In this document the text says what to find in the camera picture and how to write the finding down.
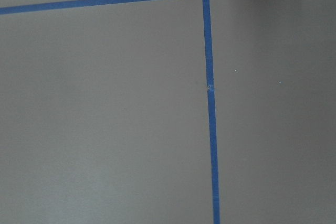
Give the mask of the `blue tape line lengthwise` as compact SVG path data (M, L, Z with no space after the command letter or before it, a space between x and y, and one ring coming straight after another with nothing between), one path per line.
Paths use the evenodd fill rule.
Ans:
M220 198L219 198L216 104L215 104L215 89L214 89L213 46L212 46L210 0L202 0L202 8L203 8L204 43L205 43L209 144L210 144L210 154L211 154L213 223L220 224L221 215L220 215Z

